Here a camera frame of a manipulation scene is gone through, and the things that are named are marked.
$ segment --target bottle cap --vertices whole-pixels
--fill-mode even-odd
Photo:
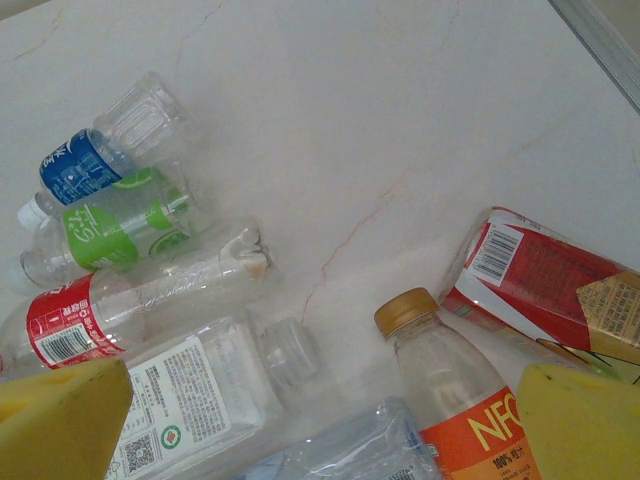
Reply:
[[[438,304],[426,289],[414,288],[389,300],[376,311],[373,318],[386,339],[411,320],[437,310]]]
[[[5,262],[2,280],[7,288],[17,295],[35,297],[43,292],[43,289],[36,285],[24,271],[20,257],[12,257]]]
[[[49,215],[38,206],[35,196],[18,210],[18,221],[30,232],[36,231],[48,216]]]
[[[318,359],[304,327],[288,318],[267,327],[263,334],[265,358],[283,385],[295,385],[318,371]]]

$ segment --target crushed plastic bottle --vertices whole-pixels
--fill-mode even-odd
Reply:
[[[212,308],[259,298],[273,270],[256,221],[222,222],[130,270],[106,268],[24,302],[0,328],[1,372],[19,378],[109,357],[206,324],[163,324],[161,314],[194,297]]]
[[[437,311],[415,288],[380,307],[375,321],[394,339],[407,404],[444,478],[540,480],[513,393]]]
[[[298,322],[280,321],[257,336],[246,311],[127,366],[134,398],[106,480],[200,479],[237,469],[286,422],[279,396],[318,370]]]
[[[263,460],[234,480],[440,480],[407,406],[388,398]]]
[[[195,127],[158,74],[147,73],[107,112],[40,165],[41,190],[18,212],[35,230],[48,216],[137,170],[188,158]]]
[[[165,163],[162,172],[147,167],[45,220],[32,247],[9,259],[3,280],[14,293],[32,297],[101,268],[153,256],[210,224],[179,164]]]

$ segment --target bottle neck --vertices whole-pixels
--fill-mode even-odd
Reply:
[[[395,332],[387,337],[387,340],[394,339],[395,341],[403,342],[411,338],[415,338],[418,335],[422,335],[434,328],[441,327],[442,325],[444,324],[442,323],[442,320],[440,320],[438,312],[428,312],[420,315],[419,317],[415,317],[400,328],[396,329]]]
[[[281,387],[296,385],[318,371],[315,349],[302,325],[293,319],[267,327],[259,346],[265,368]]]

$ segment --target juice bottle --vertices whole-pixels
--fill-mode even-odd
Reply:
[[[375,313],[393,338],[409,408],[449,480],[541,480],[516,399],[489,361],[438,317],[424,288]]]

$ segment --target barcode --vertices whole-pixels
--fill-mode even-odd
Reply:
[[[47,363],[54,365],[96,348],[84,325],[77,324],[36,341]]]
[[[416,477],[413,475],[413,465],[398,470],[393,475],[386,477],[385,480],[416,480]]]
[[[492,223],[469,270],[474,276],[500,286],[524,234],[506,225]]]

